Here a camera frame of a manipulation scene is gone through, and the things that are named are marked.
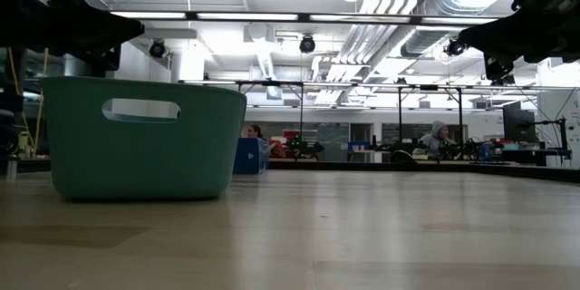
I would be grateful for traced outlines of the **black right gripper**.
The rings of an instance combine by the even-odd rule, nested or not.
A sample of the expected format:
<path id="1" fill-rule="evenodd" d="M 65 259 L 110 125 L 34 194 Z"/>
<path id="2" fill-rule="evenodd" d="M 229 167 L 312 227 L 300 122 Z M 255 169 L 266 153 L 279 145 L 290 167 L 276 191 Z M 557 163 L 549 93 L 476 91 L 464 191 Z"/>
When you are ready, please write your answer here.
<path id="1" fill-rule="evenodd" d="M 486 77 L 502 80 L 523 59 L 538 63 L 547 58 L 557 19 L 550 7 L 555 0 L 513 0 L 513 14 L 459 33 L 459 41 L 484 53 Z"/>

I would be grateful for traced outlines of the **teal plastic bin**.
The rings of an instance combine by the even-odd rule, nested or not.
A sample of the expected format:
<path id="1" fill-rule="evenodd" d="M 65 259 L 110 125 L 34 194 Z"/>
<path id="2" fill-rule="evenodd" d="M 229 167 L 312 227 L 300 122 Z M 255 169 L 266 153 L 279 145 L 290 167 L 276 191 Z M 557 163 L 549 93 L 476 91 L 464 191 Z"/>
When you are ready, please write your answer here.
<path id="1" fill-rule="evenodd" d="M 246 96 L 205 85 L 90 77 L 42 82 L 55 190 L 72 200 L 217 198 L 229 186 Z M 176 118 L 107 111 L 173 102 Z"/>

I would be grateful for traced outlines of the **black computer monitor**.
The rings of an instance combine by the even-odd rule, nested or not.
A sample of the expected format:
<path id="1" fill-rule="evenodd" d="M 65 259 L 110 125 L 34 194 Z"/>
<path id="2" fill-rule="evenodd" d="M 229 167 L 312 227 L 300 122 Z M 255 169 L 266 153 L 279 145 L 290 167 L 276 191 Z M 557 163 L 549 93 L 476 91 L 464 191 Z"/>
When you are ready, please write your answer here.
<path id="1" fill-rule="evenodd" d="M 519 104 L 502 107 L 504 139 L 512 142 L 537 142 L 536 118 L 532 111 L 522 110 Z"/>

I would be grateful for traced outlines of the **black background rig stand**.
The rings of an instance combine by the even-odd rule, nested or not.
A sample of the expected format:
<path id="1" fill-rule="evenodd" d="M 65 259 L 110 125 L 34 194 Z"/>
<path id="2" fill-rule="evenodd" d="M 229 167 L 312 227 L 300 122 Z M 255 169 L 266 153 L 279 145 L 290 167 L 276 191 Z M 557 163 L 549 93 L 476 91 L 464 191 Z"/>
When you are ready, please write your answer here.
<path id="1" fill-rule="evenodd" d="M 412 92 L 419 91 L 425 92 L 427 95 L 432 93 L 444 92 L 450 97 L 454 102 L 458 104 L 456 112 L 458 114 L 458 125 L 459 125 L 459 144 L 463 146 L 464 142 L 464 122 L 463 122 L 463 88 L 454 85 L 438 85 L 438 84 L 395 84 L 398 96 L 398 126 L 399 126 L 399 142 L 403 142 L 403 118 L 402 118 L 402 94 L 411 94 Z"/>
<path id="2" fill-rule="evenodd" d="M 257 81 L 234 81 L 234 84 L 237 86 L 237 90 L 242 92 L 243 85 L 249 85 L 247 91 L 249 92 L 250 89 L 255 85 L 260 85 L 264 87 L 277 87 L 283 88 L 286 86 L 290 91 L 295 93 L 295 96 L 299 99 L 300 105 L 298 109 L 300 110 L 299 113 L 299 135 L 302 139 L 304 137 L 304 97 L 305 97 L 305 83 L 298 82 L 298 81 L 278 81 L 278 80 L 257 80 Z"/>

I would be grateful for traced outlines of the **yellow-green object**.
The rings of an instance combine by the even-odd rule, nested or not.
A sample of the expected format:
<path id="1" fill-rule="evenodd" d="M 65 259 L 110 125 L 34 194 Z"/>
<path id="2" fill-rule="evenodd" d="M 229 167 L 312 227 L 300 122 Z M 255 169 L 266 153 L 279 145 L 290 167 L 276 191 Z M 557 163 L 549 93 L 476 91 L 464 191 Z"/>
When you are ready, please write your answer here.
<path id="1" fill-rule="evenodd" d="M 22 160 L 27 160 L 32 157 L 34 140 L 29 131 L 19 132 L 19 142 L 17 149 L 17 156 Z"/>

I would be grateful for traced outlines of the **clear bottle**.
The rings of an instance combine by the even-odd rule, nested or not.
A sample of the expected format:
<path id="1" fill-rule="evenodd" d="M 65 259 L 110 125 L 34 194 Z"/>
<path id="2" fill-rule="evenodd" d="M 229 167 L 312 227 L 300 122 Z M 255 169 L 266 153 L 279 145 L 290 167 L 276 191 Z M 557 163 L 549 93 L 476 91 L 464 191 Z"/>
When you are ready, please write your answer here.
<path id="1" fill-rule="evenodd" d="M 15 184 L 17 167 L 18 167 L 19 157 L 16 155 L 10 155 L 7 157 L 6 164 L 6 181 L 10 184 Z"/>

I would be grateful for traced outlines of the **blue game controller box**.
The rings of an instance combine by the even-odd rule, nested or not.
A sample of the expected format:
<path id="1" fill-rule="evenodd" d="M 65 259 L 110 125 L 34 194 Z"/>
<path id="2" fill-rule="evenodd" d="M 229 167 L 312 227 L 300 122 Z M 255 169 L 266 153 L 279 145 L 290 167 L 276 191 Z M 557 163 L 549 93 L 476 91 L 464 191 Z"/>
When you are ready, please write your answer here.
<path id="1" fill-rule="evenodd" d="M 259 138 L 239 138 L 233 173 L 259 175 L 269 166 L 270 144 Z"/>

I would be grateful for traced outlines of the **black beam with light strips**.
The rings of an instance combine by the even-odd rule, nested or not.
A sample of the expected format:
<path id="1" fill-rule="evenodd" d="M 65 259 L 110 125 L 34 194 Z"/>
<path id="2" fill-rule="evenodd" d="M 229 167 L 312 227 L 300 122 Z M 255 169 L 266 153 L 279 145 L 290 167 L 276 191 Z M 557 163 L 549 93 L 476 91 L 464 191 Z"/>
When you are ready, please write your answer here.
<path id="1" fill-rule="evenodd" d="M 433 16 L 409 14 L 311 14 L 254 12 L 111 11 L 113 15 L 142 21 L 279 22 L 299 24 L 391 24 L 414 26 L 473 26 L 497 20 L 495 16 Z"/>

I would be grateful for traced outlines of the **black metal table frame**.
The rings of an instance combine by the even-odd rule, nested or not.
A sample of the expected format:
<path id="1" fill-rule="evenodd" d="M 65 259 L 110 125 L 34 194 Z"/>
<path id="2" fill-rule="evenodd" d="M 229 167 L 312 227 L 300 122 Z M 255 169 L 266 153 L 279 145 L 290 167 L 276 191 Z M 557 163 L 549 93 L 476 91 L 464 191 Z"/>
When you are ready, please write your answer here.
<path id="1" fill-rule="evenodd" d="M 144 177 L 195 178 L 217 177 L 229 180 L 235 163 L 234 152 L 153 150 L 124 153 L 120 150 L 91 152 L 87 155 L 74 153 L 69 161 L 60 158 L 25 159 L 18 163 L 17 172 L 51 172 L 55 179 L 71 177 Z M 468 161 L 403 161 L 394 163 L 361 163 L 343 161 L 308 161 L 304 159 L 269 160 L 268 169 L 364 171 L 364 172 L 429 172 L 478 173 L 525 179 L 545 179 L 580 184 L 580 169 L 558 169 L 517 165 L 498 165 Z"/>

